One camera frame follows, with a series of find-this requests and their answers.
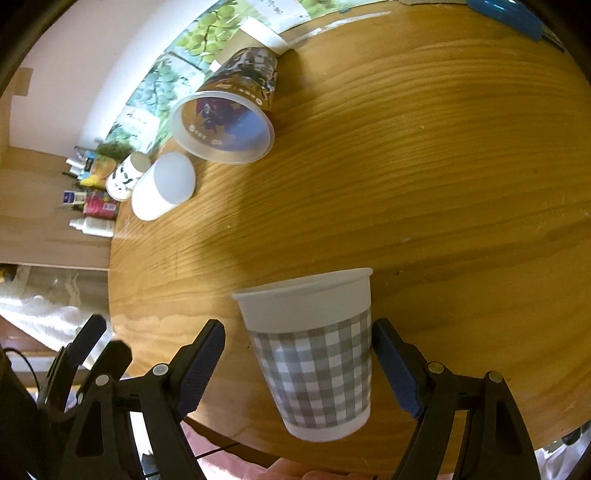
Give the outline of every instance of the wooden cabinet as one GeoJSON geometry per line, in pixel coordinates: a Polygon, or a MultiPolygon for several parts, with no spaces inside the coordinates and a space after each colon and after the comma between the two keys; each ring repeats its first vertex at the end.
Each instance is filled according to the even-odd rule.
{"type": "Polygon", "coordinates": [[[69,226],[79,218],[61,205],[74,179],[65,158],[8,147],[0,164],[0,262],[107,270],[111,239],[69,226]]]}

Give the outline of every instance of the white wall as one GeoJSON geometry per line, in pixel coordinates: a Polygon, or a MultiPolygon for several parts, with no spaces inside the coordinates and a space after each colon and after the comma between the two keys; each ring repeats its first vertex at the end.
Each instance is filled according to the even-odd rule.
{"type": "Polygon", "coordinates": [[[10,143],[70,156],[108,133],[154,60],[214,0],[79,0],[37,42],[10,143]]]}

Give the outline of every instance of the round wooden table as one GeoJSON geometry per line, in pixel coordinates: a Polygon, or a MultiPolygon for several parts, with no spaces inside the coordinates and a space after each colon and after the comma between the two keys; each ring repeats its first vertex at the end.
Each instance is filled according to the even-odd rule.
{"type": "Polygon", "coordinates": [[[371,8],[390,13],[281,57],[269,155],[194,159],[196,194],[154,222],[124,204],[109,295],[129,372],[219,319],[226,349],[194,419],[292,460],[391,473],[415,423],[377,361],[360,431],[297,440],[230,298],[372,267],[373,318],[457,374],[502,372],[538,448],[591,418],[591,87],[568,54],[465,5],[371,8]]]}

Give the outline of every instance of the screw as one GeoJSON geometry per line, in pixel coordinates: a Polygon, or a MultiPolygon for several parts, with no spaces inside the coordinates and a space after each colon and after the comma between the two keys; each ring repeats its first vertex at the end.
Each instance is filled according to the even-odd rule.
{"type": "Polygon", "coordinates": [[[492,371],[488,374],[488,378],[491,379],[494,383],[501,383],[503,381],[503,376],[499,372],[492,371]]]}
{"type": "Polygon", "coordinates": [[[99,375],[98,377],[96,377],[95,383],[96,383],[97,387],[103,387],[104,385],[109,383],[109,376],[108,375],[99,375]]]}
{"type": "Polygon", "coordinates": [[[432,374],[442,374],[445,370],[445,367],[439,362],[431,362],[428,367],[432,374]]]}
{"type": "Polygon", "coordinates": [[[152,369],[152,373],[158,377],[164,375],[168,371],[167,364],[158,364],[152,369]]]}

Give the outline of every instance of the gingham paper cup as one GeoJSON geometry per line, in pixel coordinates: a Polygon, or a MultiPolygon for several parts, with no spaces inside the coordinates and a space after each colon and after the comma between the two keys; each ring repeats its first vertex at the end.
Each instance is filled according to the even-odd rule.
{"type": "Polygon", "coordinates": [[[371,268],[236,292],[287,430],[331,442],[359,430],[371,407],[371,268]]]}

